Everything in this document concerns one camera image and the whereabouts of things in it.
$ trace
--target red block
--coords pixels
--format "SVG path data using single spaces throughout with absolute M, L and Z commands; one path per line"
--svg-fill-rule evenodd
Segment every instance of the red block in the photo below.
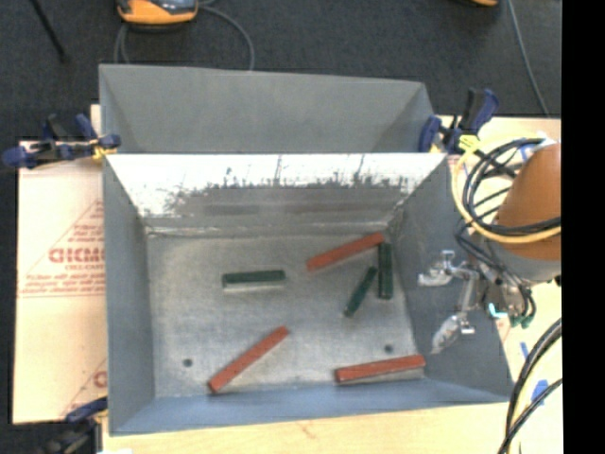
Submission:
M 335 377 L 338 383 L 343 383 L 359 380 L 361 378 L 368 378 L 370 376 L 414 370 L 416 368 L 422 368 L 425 365 L 426 361 L 422 355 L 410 355 L 408 357 L 390 358 L 342 367 L 335 370 Z
M 306 261 L 306 268 L 308 271 L 315 271 L 317 269 L 325 268 L 326 266 L 330 266 L 331 264 L 334 264 L 342 259 L 346 259 L 347 257 L 351 257 L 352 255 L 377 246 L 384 241 L 385 237 L 380 232 L 361 237 L 358 240 L 354 240 L 348 244 L 336 247 L 327 253 L 321 253 L 315 257 L 311 257 Z
M 230 383 L 236 376 L 241 374 L 256 360 L 267 353 L 271 348 L 281 342 L 289 331 L 285 326 L 274 329 L 271 333 L 258 341 L 252 348 L 240 357 L 236 358 L 229 365 L 223 368 L 208 381 L 208 388 L 213 393 L 218 393 L 225 385 Z

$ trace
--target bin floor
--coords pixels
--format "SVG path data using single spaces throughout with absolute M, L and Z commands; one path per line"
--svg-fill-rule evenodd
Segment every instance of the bin floor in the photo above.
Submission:
M 147 238 L 156 396 L 208 393 L 206 382 L 274 328 L 290 334 L 224 392 L 334 383 L 339 367 L 416 354 L 397 271 L 390 300 L 378 281 L 352 318 L 344 308 L 377 250 L 308 272 L 305 261 L 359 234 Z M 225 290 L 225 273 L 283 270 L 269 288 Z

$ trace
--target cardboard sheet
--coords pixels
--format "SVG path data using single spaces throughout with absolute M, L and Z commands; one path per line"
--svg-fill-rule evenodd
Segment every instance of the cardboard sheet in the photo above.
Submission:
M 62 419 L 106 394 L 101 165 L 21 170 L 12 420 Z

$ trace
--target green marker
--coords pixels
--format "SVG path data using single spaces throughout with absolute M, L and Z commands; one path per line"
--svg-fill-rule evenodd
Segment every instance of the green marker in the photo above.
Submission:
M 344 309 L 344 315 L 347 318 L 351 318 L 355 314 L 355 312 L 357 311 L 359 306 L 361 305 L 361 302 L 366 297 L 366 293 L 368 292 L 368 289 L 372 285 L 372 281 L 374 280 L 374 277 L 376 276 L 377 272 L 378 272 L 378 269 L 375 268 L 374 266 L 371 266 L 368 268 L 366 275 L 364 276 L 364 278 L 361 280 L 361 282 L 359 283 L 359 285 L 357 286 L 357 288 L 351 295 L 351 299 L 349 299 L 349 303 L 347 304 L 347 307 L 345 307 L 345 309 Z

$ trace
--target gray bin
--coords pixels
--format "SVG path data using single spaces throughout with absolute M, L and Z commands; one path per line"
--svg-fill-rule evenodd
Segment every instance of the gray bin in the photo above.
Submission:
M 424 86 L 198 68 L 100 67 L 110 432 L 504 402 L 511 381 L 493 322 L 439 355 L 431 337 L 461 283 L 418 288 L 458 213 L 446 157 L 415 153 Z M 321 271 L 306 258 L 376 231 L 393 245 L 394 294 L 374 284 L 342 314 L 375 248 Z M 283 270 L 270 288 L 221 275 Z M 206 381 L 284 324 L 274 350 L 212 394 Z M 334 369 L 422 354 L 423 369 L 337 385 Z

